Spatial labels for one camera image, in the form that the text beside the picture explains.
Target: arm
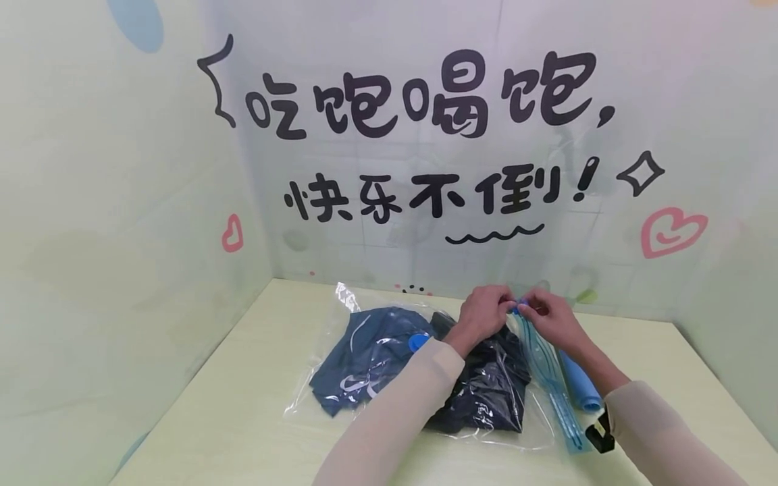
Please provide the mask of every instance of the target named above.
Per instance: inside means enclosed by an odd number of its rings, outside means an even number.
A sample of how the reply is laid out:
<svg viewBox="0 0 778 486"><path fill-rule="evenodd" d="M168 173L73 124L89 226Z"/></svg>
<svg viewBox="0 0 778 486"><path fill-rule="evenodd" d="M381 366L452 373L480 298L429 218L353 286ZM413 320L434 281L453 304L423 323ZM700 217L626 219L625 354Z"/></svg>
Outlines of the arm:
<svg viewBox="0 0 778 486"><path fill-rule="evenodd" d="M464 368L448 344L430 339L346 429L314 486L386 484Z"/></svg>
<svg viewBox="0 0 778 486"><path fill-rule="evenodd" d="M444 342L430 339L335 443L314 486L381 486L424 424L446 402L473 347L505 325L516 306L505 286L477 288Z"/></svg>
<svg viewBox="0 0 778 486"><path fill-rule="evenodd" d="M633 382L586 335L565 299L533 289L519 305L538 333L566 352L605 397L613 436L656 486L745 486L643 382Z"/></svg>

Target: wall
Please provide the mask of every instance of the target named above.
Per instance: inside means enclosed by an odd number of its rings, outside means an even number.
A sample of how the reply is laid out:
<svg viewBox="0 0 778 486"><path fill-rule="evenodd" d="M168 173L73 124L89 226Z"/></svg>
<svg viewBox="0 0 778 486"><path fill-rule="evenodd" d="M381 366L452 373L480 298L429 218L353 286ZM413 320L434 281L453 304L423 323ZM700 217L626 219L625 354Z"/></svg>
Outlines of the wall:
<svg viewBox="0 0 778 486"><path fill-rule="evenodd" d="M265 237L189 2L3 2L0 36L0 484L106 484L269 281Z"/></svg>
<svg viewBox="0 0 778 486"><path fill-rule="evenodd" d="M771 135L746 0L205 4L285 278L671 320Z"/></svg>
<svg viewBox="0 0 778 486"><path fill-rule="evenodd" d="M778 288L775 140L762 144L759 167L733 205L728 238L711 248L678 322L719 380L778 449L778 379L773 320Z"/></svg>

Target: squiggly line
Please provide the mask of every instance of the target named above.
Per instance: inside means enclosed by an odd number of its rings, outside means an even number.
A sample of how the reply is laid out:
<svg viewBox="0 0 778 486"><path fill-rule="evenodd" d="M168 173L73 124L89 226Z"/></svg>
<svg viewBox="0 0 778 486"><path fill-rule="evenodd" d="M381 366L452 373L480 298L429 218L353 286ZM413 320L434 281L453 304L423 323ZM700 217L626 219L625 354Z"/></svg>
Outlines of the squiggly line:
<svg viewBox="0 0 778 486"><path fill-rule="evenodd" d="M450 236L446 236L446 241L448 243L451 243L452 245L461 245L462 243L466 243L468 241L472 241L473 243L486 243L487 241L493 240L494 238L497 238L498 240L507 241L516 236L517 234L521 233L522 235L536 235L541 232L541 230L545 228L545 224L541 223L538 225L535 229L524 229L521 226L517 226L513 229L512 232L510 232L509 235L501 235L497 231L492 231L490 234L484 236L483 238L476 238L473 235L464 235L464 237L461 240L454 240Z"/></svg>
<svg viewBox="0 0 778 486"><path fill-rule="evenodd" d="M230 55L230 52L233 50L233 35L229 34L227 36L227 43L224 44L224 47L222 47L222 50L217 52L216 54L211 54L206 58L198 59L197 60L197 67L200 68L201 71L203 71L213 83L213 88L216 90L216 109L214 110L214 113L216 113L217 117L224 118L227 120L227 123L230 124L230 127L235 128L235 118L226 111L222 110L222 87L219 86L219 80L216 79L216 76L211 71L210 67L211 65L216 64L219 61L223 61L228 55Z"/></svg>

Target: pink heart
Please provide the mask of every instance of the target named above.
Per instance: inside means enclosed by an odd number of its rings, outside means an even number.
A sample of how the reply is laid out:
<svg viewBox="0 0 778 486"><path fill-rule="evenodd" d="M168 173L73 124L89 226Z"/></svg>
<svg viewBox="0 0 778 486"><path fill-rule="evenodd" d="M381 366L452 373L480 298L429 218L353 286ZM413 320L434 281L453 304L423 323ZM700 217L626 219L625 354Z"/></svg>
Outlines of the pink heart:
<svg viewBox="0 0 778 486"><path fill-rule="evenodd" d="M654 223L663 216L671 216L673 222L670 226L671 231L678 231L687 225L697 225L697 231L687 237L685 240L681 235L666 236L664 233L657 233L656 241L662 245L670 245L659 250L655 250L651 247L653 241L651 240L651 229L654 227ZM643 223L643 229L640 232L640 243L643 246L643 256L646 259L663 257L676 251L681 251L685 248L689 248L699 240L705 228L708 226L708 217L705 215L690 215L684 217L683 211L680 208L664 208L653 213Z"/></svg>
<svg viewBox="0 0 778 486"><path fill-rule="evenodd" d="M230 238L237 231L238 239L235 243L230 243ZM227 230L222 233L222 247L227 253L232 253L243 248L243 229L240 227L240 218L232 214L227 219Z"/></svg>

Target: hand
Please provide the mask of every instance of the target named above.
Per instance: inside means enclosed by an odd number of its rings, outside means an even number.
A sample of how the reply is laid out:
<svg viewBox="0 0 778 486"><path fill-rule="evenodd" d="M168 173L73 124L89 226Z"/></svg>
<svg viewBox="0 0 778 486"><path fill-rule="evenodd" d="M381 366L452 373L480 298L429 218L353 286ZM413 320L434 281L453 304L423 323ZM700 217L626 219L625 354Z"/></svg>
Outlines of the hand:
<svg viewBox="0 0 778 486"><path fill-rule="evenodd" d="M542 288L533 288L524 298L530 305L519 304L519 312L549 343L573 359L591 344L586 331L578 323L573 310L563 297L546 292Z"/></svg>
<svg viewBox="0 0 778 486"><path fill-rule="evenodd" d="M476 287L459 310L459 321L443 342L464 358L475 346L505 325L506 314L516 307L507 285Z"/></svg>

